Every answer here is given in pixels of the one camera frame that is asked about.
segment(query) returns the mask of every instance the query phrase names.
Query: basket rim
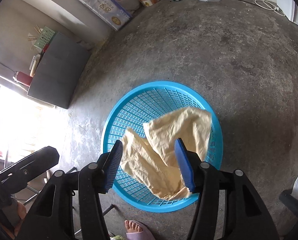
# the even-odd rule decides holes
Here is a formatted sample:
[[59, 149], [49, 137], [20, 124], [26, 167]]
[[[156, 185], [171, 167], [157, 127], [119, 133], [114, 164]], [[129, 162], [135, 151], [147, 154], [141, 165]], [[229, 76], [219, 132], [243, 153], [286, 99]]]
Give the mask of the basket rim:
[[[217, 129], [214, 129], [214, 133], [217, 131], [216, 142], [218, 142], [218, 143], [216, 145], [216, 149], [217, 149], [217, 152], [221, 153], [221, 156], [218, 156], [219, 157], [218, 162], [214, 163], [213, 165], [215, 166], [215, 168], [220, 169], [221, 162], [222, 162], [222, 156], [223, 156], [223, 137], [222, 137], [220, 123], [219, 123], [219, 120], [218, 120], [216, 114], [212, 110], [211, 106], [207, 103], [207, 101], [201, 95], [199, 95], [196, 91], [194, 91], [193, 89], [191, 89], [185, 85], [182, 85], [182, 84], [179, 84], [176, 82], [171, 82], [171, 81], [155, 81], [155, 82], [145, 83], [143, 85], [140, 85], [140, 86], [132, 89], [127, 94], [125, 94], [115, 104], [115, 106], [111, 110], [111, 112], [105, 122], [104, 129], [103, 129], [102, 135], [101, 135], [100, 152], [104, 153], [107, 151], [107, 143], [105, 145], [104, 140], [105, 140], [106, 134], [109, 133], [109, 130], [107, 130], [108, 124], [112, 123], [112, 118], [115, 118], [117, 116], [117, 114], [121, 110], [121, 106], [124, 106], [127, 102], [129, 102], [136, 95], [138, 95], [139, 92], [143, 92], [144, 90], [148, 90], [148, 89], [170, 89], [170, 90], [177, 90], [181, 93], [189, 94], [190, 97], [193, 100], [195, 100], [197, 103], [199, 103], [199, 105], [203, 109], [205, 109], [211, 113], [212, 126], [217, 127]], [[194, 203], [198, 199], [198, 194], [193, 194], [189, 198], [187, 198], [185, 200], [178, 200], [177, 202], [175, 202], [173, 204], [165, 204], [165, 205], [161, 205], [161, 206], [147, 205], [145, 203], [134, 201], [133, 199], [131, 199], [130, 195], [127, 194], [125, 190], [121, 189], [121, 186], [119, 185], [118, 182], [116, 182], [116, 180], [113, 183], [113, 189], [123, 200], [125, 200], [130, 205], [137, 207], [144, 211], [156, 212], [156, 213], [176, 211], [176, 210], [182, 209], [186, 206], [189, 206], [190, 204]]]

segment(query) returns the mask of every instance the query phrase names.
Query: red thermos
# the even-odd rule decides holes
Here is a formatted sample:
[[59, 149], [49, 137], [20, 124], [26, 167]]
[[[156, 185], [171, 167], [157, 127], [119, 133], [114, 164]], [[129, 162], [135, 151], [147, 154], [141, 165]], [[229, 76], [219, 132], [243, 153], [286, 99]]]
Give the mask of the red thermos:
[[32, 81], [32, 77], [21, 72], [21, 71], [16, 71], [14, 73], [14, 76], [13, 76], [13, 79], [18, 82], [18, 83], [21, 83], [27, 87], [30, 87], [30, 83]]

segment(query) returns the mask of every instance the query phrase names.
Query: beige cloth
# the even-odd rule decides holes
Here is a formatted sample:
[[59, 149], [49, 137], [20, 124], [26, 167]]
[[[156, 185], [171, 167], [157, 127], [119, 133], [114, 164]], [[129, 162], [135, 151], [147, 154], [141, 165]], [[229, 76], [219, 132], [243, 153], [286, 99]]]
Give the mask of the beige cloth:
[[184, 107], [144, 123], [146, 138], [127, 128], [121, 138], [121, 168], [132, 178], [145, 184], [158, 198], [181, 199], [190, 196], [185, 187], [174, 153], [181, 138], [189, 151], [203, 161], [207, 154], [211, 130], [211, 114], [195, 107]]

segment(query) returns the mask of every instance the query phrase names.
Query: tissue package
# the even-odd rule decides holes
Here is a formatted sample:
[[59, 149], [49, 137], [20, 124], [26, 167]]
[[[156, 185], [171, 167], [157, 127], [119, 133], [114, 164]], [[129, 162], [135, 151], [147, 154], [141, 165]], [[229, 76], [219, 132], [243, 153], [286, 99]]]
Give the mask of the tissue package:
[[79, 0], [101, 19], [119, 30], [127, 21], [131, 19], [131, 15], [122, 8], [115, 0]]

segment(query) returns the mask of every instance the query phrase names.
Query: gold oval logo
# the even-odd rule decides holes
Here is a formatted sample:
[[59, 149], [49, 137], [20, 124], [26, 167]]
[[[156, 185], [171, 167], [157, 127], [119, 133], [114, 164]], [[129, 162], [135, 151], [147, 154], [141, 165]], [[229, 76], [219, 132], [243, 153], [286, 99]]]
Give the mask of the gold oval logo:
[[111, 17], [111, 20], [113, 21], [114, 24], [121, 25], [121, 21], [117, 17], [113, 16]]

